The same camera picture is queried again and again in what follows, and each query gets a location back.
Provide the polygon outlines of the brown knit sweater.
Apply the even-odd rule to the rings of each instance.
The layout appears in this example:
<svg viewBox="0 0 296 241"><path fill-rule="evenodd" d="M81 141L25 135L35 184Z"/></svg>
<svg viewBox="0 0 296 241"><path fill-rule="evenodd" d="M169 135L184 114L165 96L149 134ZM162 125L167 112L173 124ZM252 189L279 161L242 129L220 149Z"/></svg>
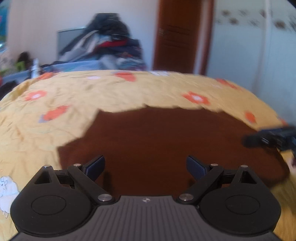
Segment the brown knit sweater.
<svg viewBox="0 0 296 241"><path fill-rule="evenodd" d="M247 165L267 187L275 186L289 176L289 168L275 149L244 147L242 138L252 133L229 114L205 109L100 111L84 136L58 153L63 168L104 156L97 183L115 197L178 196L195 182L186 169L188 156L225 169Z"/></svg>

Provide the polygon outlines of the pile of clothes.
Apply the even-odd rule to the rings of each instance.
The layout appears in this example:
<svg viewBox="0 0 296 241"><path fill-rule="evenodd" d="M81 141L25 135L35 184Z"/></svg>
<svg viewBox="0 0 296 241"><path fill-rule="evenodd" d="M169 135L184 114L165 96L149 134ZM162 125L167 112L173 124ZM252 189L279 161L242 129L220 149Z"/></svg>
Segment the pile of clothes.
<svg viewBox="0 0 296 241"><path fill-rule="evenodd" d="M117 13L98 13L58 53L60 62L98 60L105 69L145 71L138 39L132 39Z"/></svg>

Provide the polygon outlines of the yellow floral bed quilt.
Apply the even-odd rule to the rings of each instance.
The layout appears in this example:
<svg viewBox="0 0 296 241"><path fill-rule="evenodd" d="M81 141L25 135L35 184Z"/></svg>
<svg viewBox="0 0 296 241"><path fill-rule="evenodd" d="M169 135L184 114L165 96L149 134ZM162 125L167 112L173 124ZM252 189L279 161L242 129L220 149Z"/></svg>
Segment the yellow floral bed quilt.
<svg viewBox="0 0 296 241"><path fill-rule="evenodd" d="M61 166L58 148L84 136L100 111L141 108L224 112L254 130L286 122L253 93L230 81L176 72L114 70L47 73L15 87L1 100L1 240L16 234L11 203L44 165ZM295 169L270 187L282 212L275 233L295 240Z"/></svg>

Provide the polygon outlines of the white sliding wardrobe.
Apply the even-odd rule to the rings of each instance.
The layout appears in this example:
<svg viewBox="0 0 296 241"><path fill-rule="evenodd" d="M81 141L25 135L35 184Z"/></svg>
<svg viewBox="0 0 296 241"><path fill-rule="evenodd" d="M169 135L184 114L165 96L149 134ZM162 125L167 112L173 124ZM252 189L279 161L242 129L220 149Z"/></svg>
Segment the white sliding wardrobe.
<svg viewBox="0 0 296 241"><path fill-rule="evenodd" d="M295 1L215 1L206 74L295 119Z"/></svg>

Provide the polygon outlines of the blue quilted blanket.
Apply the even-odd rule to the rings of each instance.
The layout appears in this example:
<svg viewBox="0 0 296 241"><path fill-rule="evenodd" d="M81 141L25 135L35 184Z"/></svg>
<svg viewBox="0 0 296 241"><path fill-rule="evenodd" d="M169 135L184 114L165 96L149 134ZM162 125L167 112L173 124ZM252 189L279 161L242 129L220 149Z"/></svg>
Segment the blue quilted blanket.
<svg viewBox="0 0 296 241"><path fill-rule="evenodd" d="M71 72L71 71L88 71L88 70L102 70L102 64L99 60L78 61L70 63L55 64L43 67L45 72ZM3 82L17 81L23 82L31 76L30 70L17 72L3 77Z"/></svg>

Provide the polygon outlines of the black bag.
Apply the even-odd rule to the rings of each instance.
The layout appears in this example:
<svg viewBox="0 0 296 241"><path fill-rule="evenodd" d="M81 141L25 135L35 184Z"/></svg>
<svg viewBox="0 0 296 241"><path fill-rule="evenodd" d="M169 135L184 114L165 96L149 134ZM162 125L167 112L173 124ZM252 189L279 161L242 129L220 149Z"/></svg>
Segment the black bag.
<svg viewBox="0 0 296 241"><path fill-rule="evenodd" d="M25 69L28 70L32 66L32 58L29 52L22 52L17 59L17 63L23 62Z"/></svg>

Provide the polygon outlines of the grey framed panel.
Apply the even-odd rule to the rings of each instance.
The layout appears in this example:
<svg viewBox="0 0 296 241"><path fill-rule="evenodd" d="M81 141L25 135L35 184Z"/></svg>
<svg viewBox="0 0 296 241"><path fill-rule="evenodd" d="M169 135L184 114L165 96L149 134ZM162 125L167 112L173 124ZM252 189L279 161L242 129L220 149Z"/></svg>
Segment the grey framed panel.
<svg viewBox="0 0 296 241"><path fill-rule="evenodd" d="M76 37L83 33L85 27L59 30L57 32L57 59L60 58L60 52Z"/></svg>

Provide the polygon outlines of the brown wooden door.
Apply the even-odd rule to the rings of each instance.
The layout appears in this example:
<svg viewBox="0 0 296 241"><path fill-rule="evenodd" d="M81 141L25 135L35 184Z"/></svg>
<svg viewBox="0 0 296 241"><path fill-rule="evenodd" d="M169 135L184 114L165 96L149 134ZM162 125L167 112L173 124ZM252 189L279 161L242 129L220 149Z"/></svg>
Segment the brown wooden door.
<svg viewBox="0 0 296 241"><path fill-rule="evenodd" d="M159 1L153 70L204 75L214 1Z"/></svg>

